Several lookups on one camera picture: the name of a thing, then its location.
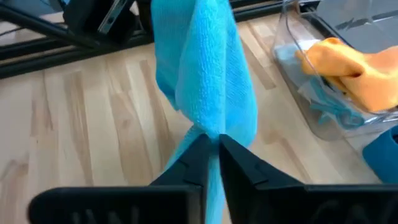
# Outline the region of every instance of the blue microfiber towel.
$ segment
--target blue microfiber towel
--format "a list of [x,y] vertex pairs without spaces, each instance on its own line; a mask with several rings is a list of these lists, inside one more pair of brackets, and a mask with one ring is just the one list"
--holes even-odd
[[[228,134],[249,146],[257,106],[228,0],[152,0],[159,88],[193,126],[168,169],[201,134]],[[221,223],[224,191],[218,152],[209,161],[206,223]]]

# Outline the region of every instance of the blue object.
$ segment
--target blue object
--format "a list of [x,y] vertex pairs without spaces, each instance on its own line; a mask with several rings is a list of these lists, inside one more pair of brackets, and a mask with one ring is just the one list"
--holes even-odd
[[[200,134],[217,142],[228,134],[249,146],[257,106],[248,66],[228,0],[152,0],[159,88],[193,126],[168,169]],[[224,191],[218,152],[209,161],[206,223],[221,223]]]
[[[311,109],[335,115],[337,123],[346,130],[359,128],[365,123],[365,119],[361,114],[347,108],[342,102],[327,94],[316,78],[311,79],[310,83],[319,100],[325,104],[312,102],[310,105]],[[322,116],[319,122],[324,122],[325,118],[327,118],[327,116]]]
[[382,133],[363,149],[363,157],[385,183],[398,184],[398,126]]

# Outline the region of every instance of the light wood floor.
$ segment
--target light wood floor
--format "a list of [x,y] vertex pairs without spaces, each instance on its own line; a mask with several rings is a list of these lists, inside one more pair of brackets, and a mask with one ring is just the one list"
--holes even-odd
[[[259,107],[252,151],[307,183],[378,182],[360,154],[369,137],[325,142],[305,124],[272,60],[278,18],[239,24]],[[27,223],[29,200],[53,187],[154,180],[191,125],[154,72],[147,45],[0,80],[0,224]]]

